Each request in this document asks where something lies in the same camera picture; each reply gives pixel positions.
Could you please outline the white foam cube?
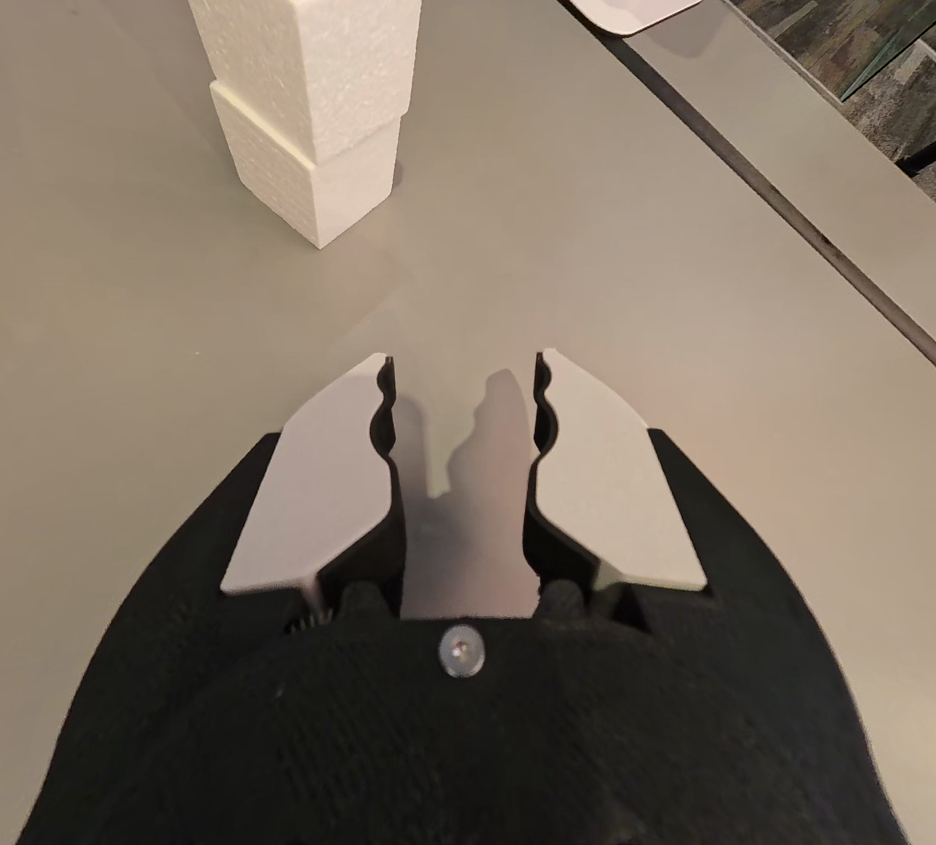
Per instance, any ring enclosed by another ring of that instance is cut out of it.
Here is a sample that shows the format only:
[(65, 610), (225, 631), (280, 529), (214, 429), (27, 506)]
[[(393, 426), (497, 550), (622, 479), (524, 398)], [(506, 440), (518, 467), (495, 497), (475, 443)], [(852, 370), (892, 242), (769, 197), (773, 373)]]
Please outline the white foam cube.
[(188, 0), (215, 78), (317, 164), (407, 113), (422, 0)]
[(390, 196), (400, 119), (317, 164), (219, 80), (210, 92), (240, 182), (313, 246), (327, 246)]

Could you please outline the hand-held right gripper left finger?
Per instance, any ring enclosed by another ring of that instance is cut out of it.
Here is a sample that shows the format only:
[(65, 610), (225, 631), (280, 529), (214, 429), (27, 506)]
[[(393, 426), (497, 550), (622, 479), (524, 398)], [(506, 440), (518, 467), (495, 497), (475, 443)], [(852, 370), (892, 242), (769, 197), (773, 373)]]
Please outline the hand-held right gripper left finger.
[(374, 353), (287, 420), (220, 589), (228, 596), (301, 593), (332, 615), (349, 584), (376, 586), (398, 615), (406, 530), (396, 441), (392, 357)]

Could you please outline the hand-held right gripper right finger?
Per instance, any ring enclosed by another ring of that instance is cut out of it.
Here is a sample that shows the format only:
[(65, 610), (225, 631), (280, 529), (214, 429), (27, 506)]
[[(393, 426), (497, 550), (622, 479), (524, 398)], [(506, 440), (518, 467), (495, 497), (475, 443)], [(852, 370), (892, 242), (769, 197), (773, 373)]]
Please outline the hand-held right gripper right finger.
[(648, 423), (556, 348), (538, 352), (523, 556), (548, 594), (624, 613), (635, 588), (698, 598), (708, 578)]

